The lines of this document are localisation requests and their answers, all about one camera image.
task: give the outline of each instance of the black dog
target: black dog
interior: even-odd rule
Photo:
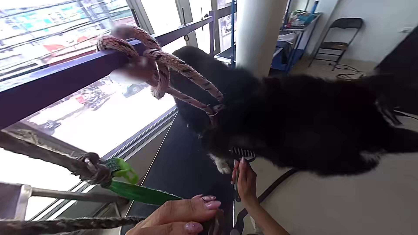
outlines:
[[[229,173],[232,146],[255,151],[277,166],[319,175],[370,171],[383,153],[418,151],[418,133],[392,127],[361,82],[326,82],[306,75],[257,79],[198,48],[174,52],[224,95],[212,126],[207,114],[176,100],[180,115],[202,140],[218,170]],[[171,86],[205,104],[218,102],[172,72]]]

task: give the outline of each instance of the purple metal bar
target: purple metal bar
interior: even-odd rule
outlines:
[[[222,17],[225,17],[227,15],[230,15],[232,13],[231,8],[232,8],[232,6],[227,6],[227,7],[219,9],[216,13],[217,16],[218,16],[218,19],[220,19]],[[237,4],[236,3],[234,4],[234,12],[237,12]]]
[[[155,38],[161,46],[165,46],[210,22],[213,22],[211,16]],[[145,50],[138,40],[130,44],[139,54]],[[109,75],[127,62],[127,57],[118,51],[99,51],[13,78],[16,79],[15,83],[0,89],[0,129]]]
[[[209,16],[214,19],[214,11],[209,12]],[[215,41],[215,22],[212,20],[209,23],[209,47],[210,47],[210,55],[214,56],[214,41]]]

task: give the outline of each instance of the glass window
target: glass window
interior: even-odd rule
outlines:
[[[146,83],[115,79],[106,76],[21,122],[103,157],[175,105],[169,94],[153,97]]]
[[[212,10],[212,5],[210,0],[189,0],[191,15],[193,21],[201,20],[205,14],[209,14],[209,11]],[[209,24],[195,30],[197,45],[206,53],[210,53],[210,41],[209,41]]]
[[[35,129],[52,139],[110,157],[175,105],[171,95],[160,100],[146,83],[132,84],[111,75],[57,101],[21,120],[20,128]],[[4,168],[0,181],[67,191],[80,181],[58,165],[12,153],[0,148],[0,161],[19,162],[19,170]],[[55,199],[35,197],[28,205],[30,219]]]
[[[218,19],[219,22],[219,44],[221,48],[221,52],[225,51],[226,49],[231,47],[231,29],[232,29],[232,21],[231,15],[227,15]],[[234,32],[237,31],[237,14],[235,13],[235,25],[234,25]],[[236,41],[237,34],[234,34],[234,40]]]
[[[93,53],[97,36],[118,24],[135,24],[125,0],[5,1],[0,81]]]
[[[141,0],[154,32],[163,34],[181,25],[175,0]]]

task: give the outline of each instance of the car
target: car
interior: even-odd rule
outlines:
[[[141,90],[143,90],[144,88],[148,87],[149,84],[147,84],[146,82],[143,82],[140,84],[129,84],[129,85],[120,84],[120,86],[123,86],[125,88],[123,92],[123,96],[128,98],[129,96],[134,95],[140,92]]]

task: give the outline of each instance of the dog paw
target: dog paw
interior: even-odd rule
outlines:
[[[219,167],[217,165],[217,168],[218,168],[218,171],[221,172],[222,174],[231,174],[232,173],[231,168],[228,166],[228,164],[226,166],[223,166],[223,167]]]
[[[232,173],[231,168],[229,167],[226,160],[222,158],[218,158],[217,156],[213,154],[209,154],[209,157],[215,162],[216,167],[218,168],[218,171],[222,174],[230,174]]]

